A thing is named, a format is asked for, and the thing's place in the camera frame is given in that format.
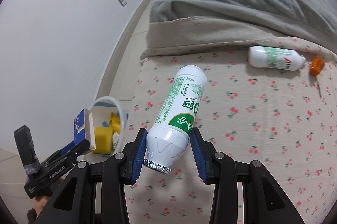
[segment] silver foil seal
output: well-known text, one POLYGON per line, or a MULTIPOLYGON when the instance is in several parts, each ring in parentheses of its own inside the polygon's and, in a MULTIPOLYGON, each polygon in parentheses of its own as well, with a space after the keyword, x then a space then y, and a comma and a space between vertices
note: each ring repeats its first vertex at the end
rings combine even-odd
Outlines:
POLYGON ((304 68, 305 67, 305 64, 307 62, 307 59, 303 56, 303 55, 300 55, 301 58, 302 58, 302 67, 301 68, 304 68))
POLYGON ((165 173, 165 174, 169 174, 172 170, 168 167, 165 167, 163 165, 160 165, 158 163, 155 163, 153 161, 150 161, 148 159, 144 159, 144 162, 143 164, 146 166, 146 167, 149 167, 155 171, 158 171, 158 172, 161 172, 161 173, 165 173))

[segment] bed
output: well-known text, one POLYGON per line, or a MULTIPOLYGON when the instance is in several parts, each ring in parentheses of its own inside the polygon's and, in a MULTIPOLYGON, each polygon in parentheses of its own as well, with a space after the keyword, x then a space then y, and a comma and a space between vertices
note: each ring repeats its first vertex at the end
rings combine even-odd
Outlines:
MULTIPOLYGON (((152 2, 123 141, 152 126, 175 73, 196 65, 208 78, 194 124, 203 138, 236 161, 262 161, 305 223, 322 223, 337 198, 336 0, 152 2), (296 72, 253 68, 252 45, 294 49, 308 62, 296 72), (326 62, 317 78, 309 75, 315 56, 326 62)), ((189 146, 170 175, 143 168, 125 186, 130 222, 207 223, 213 191, 189 146)), ((238 199, 242 223, 242 190, 238 199)))

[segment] white wall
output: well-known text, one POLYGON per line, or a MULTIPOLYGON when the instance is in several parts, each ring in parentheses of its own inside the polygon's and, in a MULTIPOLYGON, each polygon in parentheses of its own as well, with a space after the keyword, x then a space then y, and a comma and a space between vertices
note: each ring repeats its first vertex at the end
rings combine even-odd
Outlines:
POLYGON ((0 148, 17 152, 26 124, 46 158, 73 139, 118 37, 142 0, 3 0, 0 5, 0 148))

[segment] orange object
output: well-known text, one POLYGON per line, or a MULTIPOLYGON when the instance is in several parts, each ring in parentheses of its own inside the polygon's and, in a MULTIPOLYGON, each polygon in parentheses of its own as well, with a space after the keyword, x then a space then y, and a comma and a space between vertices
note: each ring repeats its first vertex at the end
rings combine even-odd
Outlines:
POLYGON ((322 61, 321 57, 314 58, 311 64, 310 74, 313 76, 317 76, 318 74, 320 74, 324 66, 325 66, 325 62, 322 61))

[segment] baseboard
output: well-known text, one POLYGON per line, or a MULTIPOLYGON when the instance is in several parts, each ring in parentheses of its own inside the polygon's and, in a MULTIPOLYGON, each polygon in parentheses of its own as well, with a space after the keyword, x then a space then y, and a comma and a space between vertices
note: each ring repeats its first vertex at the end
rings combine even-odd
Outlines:
POLYGON ((126 49, 127 44, 129 43, 129 40, 131 38, 132 33, 134 32, 134 29, 136 28, 137 23, 139 22, 140 17, 142 16, 144 10, 148 6, 150 0, 143 0, 138 8, 136 9, 134 15, 131 17, 129 23, 125 27, 122 35, 120 36, 117 45, 114 49, 114 51, 111 54, 110 60, 106 66, 106 69, 104 71, 102 80, 100 82, 100 85, 98 87, 96 99, 108 96, 110 94, 110 90, 112 87, 112 83, 114 82, 118 66, 122 60, 122 56, 124 54, 124 51, 126 49))

